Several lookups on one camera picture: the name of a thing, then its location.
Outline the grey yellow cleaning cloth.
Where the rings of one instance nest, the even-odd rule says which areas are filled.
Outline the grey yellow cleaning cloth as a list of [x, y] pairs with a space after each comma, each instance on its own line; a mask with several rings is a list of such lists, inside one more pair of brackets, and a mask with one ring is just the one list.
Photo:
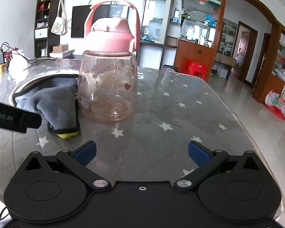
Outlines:
[[49, 133], [60, 138], [76, 136], [80, 129], [77, 100], [78, 75], [63, 75], [33, 84], [13, 95], [18, 109], [41, 114]]

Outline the pink lidded water bottle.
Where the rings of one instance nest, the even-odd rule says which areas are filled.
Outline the pink lidded water bottle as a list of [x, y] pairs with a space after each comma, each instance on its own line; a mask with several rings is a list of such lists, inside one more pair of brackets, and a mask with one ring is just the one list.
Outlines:
[[120, 1], [135, 13], [134, 30], [122, 17], [93, 16], [100, 3], [90, 7], [84, 23], [87, 50], [78, 77], [78, 102], [85, 116], [96, 123], [116, 123], [131, 116], [137, 101], [137, 63], [140, 19], [136, 7]]

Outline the grey star tablecloth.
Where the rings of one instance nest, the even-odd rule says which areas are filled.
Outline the grey star tablecloth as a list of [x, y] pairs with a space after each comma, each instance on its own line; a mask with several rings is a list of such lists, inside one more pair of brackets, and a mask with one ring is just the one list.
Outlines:
[[25, 134], [0, 128], [0, 199], [27, 155], [55, 155], [89, 140], [97, 155], [88, 168], [111, 182], [171, 181], [197, 168], [188, 143], [200, 142], [231, 155], [260, 150], [237, 116], [203, 80], [183, 74], [139, 67], [138, 92], [132, 116], [118, 123], [94, 123], [79, 114], [78, 135], [62, 139], [47, 130]]

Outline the built-in induction cooktop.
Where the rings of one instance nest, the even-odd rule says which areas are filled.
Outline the built-in induction cooktop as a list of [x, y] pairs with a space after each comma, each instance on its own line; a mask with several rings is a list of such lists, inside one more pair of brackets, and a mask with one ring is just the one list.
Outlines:
[[13, 95], [15, 93], [18, 93], [24, 89], [27, 89], [28, 87], [46, 79], [47, 77], [58, 78], [58, 77], [62, 77], [63, 75], [78, 75], [78, 73], [79, 73], [78, 70], [51, 70], [49, 72], [44, 72], [44, 73], [38, 74], [38, 75], [34, 76], [33, 78], [29, 78], [29, 79], [23, 81], [22, 83], [18, 84], [17, 86], [15, 86], [12, 89], [12, 91], [9, 95], [9, 99], [8, 99], [9, 104], [15, 107], [16, 105], [14, 104], [14, 101], [13, 101]]

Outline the red plastic stool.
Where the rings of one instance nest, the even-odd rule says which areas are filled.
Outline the red plastic stool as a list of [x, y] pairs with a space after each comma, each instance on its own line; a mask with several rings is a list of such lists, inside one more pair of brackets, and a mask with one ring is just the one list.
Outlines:
[[199, 64], [190, 60], [186, 60], [182, 68], [182, 73], [196, 76], [205, 80], [207, 73], [207, 66], [204, 64]]

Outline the brown cardboard box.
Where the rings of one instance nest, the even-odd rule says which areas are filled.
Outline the brown cardboard box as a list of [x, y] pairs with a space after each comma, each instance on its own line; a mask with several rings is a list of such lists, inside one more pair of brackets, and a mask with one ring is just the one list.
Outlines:
[[68, 44], [56, 45], [52, 49], [52, 52], [65, 52], [65, 51], [68, 51]]

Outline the colourful polka dot baby seat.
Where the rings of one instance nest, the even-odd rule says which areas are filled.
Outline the colourful polka dot baby seat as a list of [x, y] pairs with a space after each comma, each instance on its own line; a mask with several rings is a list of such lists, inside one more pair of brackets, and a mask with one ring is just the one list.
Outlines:
[[281, 94], [273, 91], [268, 92], [265, 106], [277, 117], [285, 120], [285, 90]]

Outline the purple patterned waste bin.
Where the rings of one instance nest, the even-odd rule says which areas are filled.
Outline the purple patterned waste bin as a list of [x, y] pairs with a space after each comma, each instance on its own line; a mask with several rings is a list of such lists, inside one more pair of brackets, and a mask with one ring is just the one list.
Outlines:
[[163, 70], [168, 71], [168, 72], [175, 72], [175, 73], [177, 73], [178, 67], [173, 66], [173, 65], [166, 65], [166, 64], [165, 64], [165, 65], [163, 66]]

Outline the white canvas tote bag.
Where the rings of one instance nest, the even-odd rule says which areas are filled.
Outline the white canvas tote bag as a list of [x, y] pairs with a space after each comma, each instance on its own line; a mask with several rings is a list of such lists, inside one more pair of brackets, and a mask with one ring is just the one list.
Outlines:
[[63, 0], [59, 0], [58, 11], [51, 32], [59, 36], [66, 32], [66, 13]]

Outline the black flat television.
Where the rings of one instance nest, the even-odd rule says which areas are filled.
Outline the black flat television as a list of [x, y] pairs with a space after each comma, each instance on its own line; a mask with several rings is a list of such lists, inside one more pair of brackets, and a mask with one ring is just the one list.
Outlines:
[[[71, 37], [84, 38], [84, 23], [90, 13], [90, 5], [75, 6], [72, 9]], [[127, 19], [129, 7], [126, 5], [100, 5], [92, 19], [92, 24], [100, 18], [122, 17]]]

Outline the brown wooden display cabinet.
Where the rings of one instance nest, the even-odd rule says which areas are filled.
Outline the brown wooden display cabinet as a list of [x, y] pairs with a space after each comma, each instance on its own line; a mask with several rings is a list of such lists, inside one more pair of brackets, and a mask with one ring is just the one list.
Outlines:
[[183, 70], [186, 60], [207, 66], [209, 80], [218, 50], [226, 0], [181, 0], [181, 26], [174, 66]]

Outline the black wall shelf unit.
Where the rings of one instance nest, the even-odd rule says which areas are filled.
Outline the black wall shelf unit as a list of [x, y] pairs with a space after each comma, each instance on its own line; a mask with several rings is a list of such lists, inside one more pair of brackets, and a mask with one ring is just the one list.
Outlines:
[[51, 27], [59, 11], [59, 0], [37, 0], [35, 14], [34, 56], [47, 57], [55, 45], [59, 44], [59, 35], [51, 33]]

